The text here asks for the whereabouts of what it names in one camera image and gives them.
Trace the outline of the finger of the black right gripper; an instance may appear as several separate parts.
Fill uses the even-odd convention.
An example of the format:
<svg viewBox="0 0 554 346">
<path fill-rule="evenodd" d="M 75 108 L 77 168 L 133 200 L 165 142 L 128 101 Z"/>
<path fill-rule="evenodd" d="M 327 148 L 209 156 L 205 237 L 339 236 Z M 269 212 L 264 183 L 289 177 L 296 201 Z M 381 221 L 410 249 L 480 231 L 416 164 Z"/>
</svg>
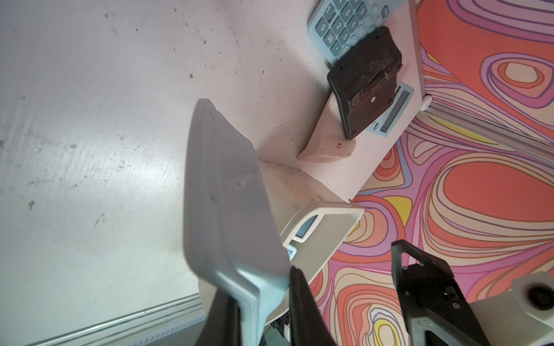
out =
<svg viewBox="0 0 554 346">
<path fill-rule="evenodd" d="M 404 239 L 391 244 L 392 279 L 412 345 L 489 345 L 448 263 Z"/>
</svg>

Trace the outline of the light blue calculator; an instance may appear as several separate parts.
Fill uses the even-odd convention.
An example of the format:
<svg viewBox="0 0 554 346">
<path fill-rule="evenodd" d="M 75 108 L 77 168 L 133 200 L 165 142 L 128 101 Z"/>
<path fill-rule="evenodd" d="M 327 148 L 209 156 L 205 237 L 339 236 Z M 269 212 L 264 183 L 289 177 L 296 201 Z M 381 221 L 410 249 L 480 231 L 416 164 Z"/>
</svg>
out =
<svg viewBox="0 0 554 346">
<path fill-rule="evenodd" d="M 289 255 L 251 141 L 209 99 L 190 124 L 183 231 L 189 268 L 237 302 L 242 341 L 258 344 L 288 291 Z"/>
</svg>

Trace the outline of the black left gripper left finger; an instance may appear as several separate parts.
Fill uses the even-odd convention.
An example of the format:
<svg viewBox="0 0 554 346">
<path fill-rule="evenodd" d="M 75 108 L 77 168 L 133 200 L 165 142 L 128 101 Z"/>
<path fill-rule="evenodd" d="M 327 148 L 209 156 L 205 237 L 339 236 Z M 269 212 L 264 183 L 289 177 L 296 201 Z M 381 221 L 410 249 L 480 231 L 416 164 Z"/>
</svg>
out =
<svg viewBox="0 0 554 346">
<path fill-rule="evenodd" d="M 238 302 L 217 290 L 196 346 L 239 346 L 241 326 Z"/>
</svg>

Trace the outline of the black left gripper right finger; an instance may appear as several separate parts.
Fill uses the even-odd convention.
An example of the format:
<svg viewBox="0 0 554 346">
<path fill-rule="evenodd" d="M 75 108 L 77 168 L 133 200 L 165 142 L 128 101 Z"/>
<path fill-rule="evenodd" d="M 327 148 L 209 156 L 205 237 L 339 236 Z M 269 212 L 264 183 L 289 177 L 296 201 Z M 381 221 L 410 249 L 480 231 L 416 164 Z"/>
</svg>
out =
<svg viewBox="0 0 554 346">
<path fill-rule="evenodd" d="M 294 266 L 290 270 L 289 310 L 291 345 L 332 345 L 336 343 L 323 321 L 304 273 Z"/>
</svg>

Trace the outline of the teal calculator with display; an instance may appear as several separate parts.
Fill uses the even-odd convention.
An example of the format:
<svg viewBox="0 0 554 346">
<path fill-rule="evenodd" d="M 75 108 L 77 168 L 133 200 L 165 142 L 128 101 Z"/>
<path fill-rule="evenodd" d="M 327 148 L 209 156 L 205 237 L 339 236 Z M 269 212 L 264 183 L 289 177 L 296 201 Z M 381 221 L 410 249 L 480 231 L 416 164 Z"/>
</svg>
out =
<svg viewBox="0 0 554 346">
<path fill-rule="evenodd" d="M 378 119 L 371 123 L 365 131 L 381 137 L 387 137 L 404 114 L 412 96 L 413 88 L 411 86 L 397 82 L 393 104 Z"/>
</svg>

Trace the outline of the cream plastic storage box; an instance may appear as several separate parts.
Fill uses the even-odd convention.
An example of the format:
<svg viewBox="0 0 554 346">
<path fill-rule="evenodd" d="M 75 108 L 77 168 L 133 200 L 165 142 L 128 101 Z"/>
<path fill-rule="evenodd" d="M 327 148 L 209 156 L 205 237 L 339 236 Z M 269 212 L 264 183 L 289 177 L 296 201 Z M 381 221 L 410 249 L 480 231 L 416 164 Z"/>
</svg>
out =
<svg viewBox="0 0 554 346">
<path fill-rule="evenodd" d="M 203 159 L 186 176 L 187 261 L 250 329 L 289 310 L 289 266 L 312 281 L 362 216 L 309 175 L 262 160 Z"/>
</svg>

